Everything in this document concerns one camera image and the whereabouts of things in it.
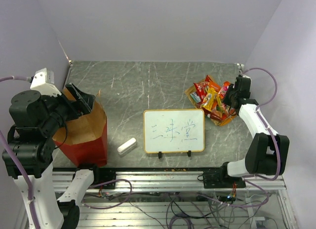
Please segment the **orange fruit candy bag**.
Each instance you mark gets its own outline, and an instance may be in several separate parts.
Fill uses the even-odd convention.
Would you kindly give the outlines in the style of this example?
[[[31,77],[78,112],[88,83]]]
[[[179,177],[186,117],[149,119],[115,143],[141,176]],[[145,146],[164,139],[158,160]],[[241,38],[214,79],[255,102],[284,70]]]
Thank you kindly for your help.
[[[230,107],[223,103],[223,99],[224,99],[224,96],[225,96],[226,91],[228,89],[228,86],[230,84],[231,83],[228,81],[223,83],[220,91],[217,93],[216,100],[212,106],[212,109],[217,109],[217,110],[221,111],[222,113],[225,113],[228,116],[230,116],[230,113],[229,113]]]

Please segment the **small yellow snack packet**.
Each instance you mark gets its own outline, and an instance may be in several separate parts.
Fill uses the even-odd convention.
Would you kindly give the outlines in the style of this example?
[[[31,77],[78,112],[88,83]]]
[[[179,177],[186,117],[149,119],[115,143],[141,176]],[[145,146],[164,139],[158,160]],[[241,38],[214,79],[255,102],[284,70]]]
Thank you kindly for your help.
[[[212,106],[216,100],[217,93],[218,92],[214,88],[209,88],[205,98],[202,101],[201,107],[207,111],[211,111]]]

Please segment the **red orange snack bag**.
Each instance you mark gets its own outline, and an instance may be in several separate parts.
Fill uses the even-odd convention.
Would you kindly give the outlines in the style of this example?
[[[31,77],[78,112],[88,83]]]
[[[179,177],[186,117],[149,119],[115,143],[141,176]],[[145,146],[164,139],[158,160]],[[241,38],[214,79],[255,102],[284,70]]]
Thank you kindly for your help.
[[[194,82],[194,87],[196,89],[196,94],[199,96],[200,101],[202,101],[207,95],[209,83],[212,81],[211,77],[207,75],[205,79],[200,82]]]

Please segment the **green red candy bag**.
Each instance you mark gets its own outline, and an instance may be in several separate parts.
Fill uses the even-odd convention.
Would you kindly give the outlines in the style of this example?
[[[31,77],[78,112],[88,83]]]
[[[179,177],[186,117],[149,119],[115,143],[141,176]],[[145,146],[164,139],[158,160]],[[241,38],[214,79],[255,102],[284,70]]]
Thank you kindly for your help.
[[[196,92],[192,92],[190,93],[190,97],[194,100],[195,103],[200,103],[201,102],[201,98],[200,96],[196,93]]]

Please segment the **red paper bag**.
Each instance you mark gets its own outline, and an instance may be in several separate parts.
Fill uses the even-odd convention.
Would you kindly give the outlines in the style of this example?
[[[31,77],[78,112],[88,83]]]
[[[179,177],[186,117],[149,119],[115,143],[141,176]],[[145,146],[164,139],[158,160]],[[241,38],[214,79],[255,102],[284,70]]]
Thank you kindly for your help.
[[[92,112],[67,122],[52,137],[62,153],[76,166],[107,164],[107,116],[96,100]]]

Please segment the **orange white snack packet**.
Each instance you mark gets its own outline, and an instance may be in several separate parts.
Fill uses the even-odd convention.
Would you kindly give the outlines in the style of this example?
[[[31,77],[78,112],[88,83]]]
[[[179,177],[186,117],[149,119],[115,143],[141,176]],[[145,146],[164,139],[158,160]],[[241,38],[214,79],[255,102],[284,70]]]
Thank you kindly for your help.
[[[213,88],[217,93],[220,91],[221,86],[218,85],[217,83],[210,81],[209,82],[209,88]]]

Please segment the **tan teal chips bag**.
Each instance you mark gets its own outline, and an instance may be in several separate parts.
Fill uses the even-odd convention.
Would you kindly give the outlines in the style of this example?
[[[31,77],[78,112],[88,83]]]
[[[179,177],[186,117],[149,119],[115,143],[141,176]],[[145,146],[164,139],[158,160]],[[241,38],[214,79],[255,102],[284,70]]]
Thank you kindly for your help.
[[[199,109],[201,106],[201,98],[200,96],[197,94],[196,88],[195,86],[191,86],[190,88],[186,89],[184,91],[184,93],[186,94],[186,96],[188,97],[188,99],[190,100],[190,102],[192,103],[192,105]]]

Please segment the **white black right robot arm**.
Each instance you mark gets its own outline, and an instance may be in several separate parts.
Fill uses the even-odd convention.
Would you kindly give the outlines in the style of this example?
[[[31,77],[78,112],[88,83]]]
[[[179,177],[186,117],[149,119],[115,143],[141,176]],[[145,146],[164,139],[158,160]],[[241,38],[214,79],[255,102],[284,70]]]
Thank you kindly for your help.
[[[251,78],[239,75],[230,84],[224,97],[224,104],[234,109],[246,124],[252,142],[242,160],[226,162],[226,171],[218,174],[218,183],[229,187],[235,178],[258,176],[273,181],[285,171],[289,149],[289,138],[280,135],[267,122],[255,99],[250,98]]]

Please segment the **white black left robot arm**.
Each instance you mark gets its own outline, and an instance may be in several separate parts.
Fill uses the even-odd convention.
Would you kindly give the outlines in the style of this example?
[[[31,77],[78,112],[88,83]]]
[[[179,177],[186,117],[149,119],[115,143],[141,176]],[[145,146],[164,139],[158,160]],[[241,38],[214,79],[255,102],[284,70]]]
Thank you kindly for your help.
[[[92,112],[95,96],[73,84],[66,89],[74,97],[52,92],[41,94],[27,90],[11,99],[9,109],[14,120],[7,138],[3,139],[4,160],[8,175],[18,186],[32,229],[74,229],[79,223],[79,204],[88,188],[100,184],[95,164],[80,165],[71,184],[60,196],[53,188],[53,135],[67,121]]]

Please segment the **white whiteboard eraser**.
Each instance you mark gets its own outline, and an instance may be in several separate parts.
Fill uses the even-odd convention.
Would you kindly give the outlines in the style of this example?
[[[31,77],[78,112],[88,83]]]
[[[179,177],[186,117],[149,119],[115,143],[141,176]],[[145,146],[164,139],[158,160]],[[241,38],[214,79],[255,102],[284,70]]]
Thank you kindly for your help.
[[[133,147],[135,147],[137,144],[136,139],[135,138],[131,138],[128,141],[126,141],[125,143],[123,143],[122,145],[120,145],[117,148],[117,152],[119,155],[125,154],[126,152],[128,152],[130,149],[132,149]]]

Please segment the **yellow framed whiteboard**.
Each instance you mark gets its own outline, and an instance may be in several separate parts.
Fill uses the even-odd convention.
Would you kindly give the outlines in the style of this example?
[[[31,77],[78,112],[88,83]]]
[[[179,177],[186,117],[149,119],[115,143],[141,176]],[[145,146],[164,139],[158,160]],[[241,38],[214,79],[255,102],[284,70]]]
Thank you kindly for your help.
[[[205,148],[204,111],[146,110],[143,136],[144,151],[148,154],[202,152]]]

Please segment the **aluminium frame base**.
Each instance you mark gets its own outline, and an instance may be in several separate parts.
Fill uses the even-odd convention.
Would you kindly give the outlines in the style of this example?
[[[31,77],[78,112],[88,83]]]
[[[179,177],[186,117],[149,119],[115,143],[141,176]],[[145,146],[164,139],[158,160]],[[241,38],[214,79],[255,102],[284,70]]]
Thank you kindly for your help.
[[[55,195],[77,169],[55,168]],[[282,177],[219,177],[216,168],[102,168],[76,229],[296,229]]]

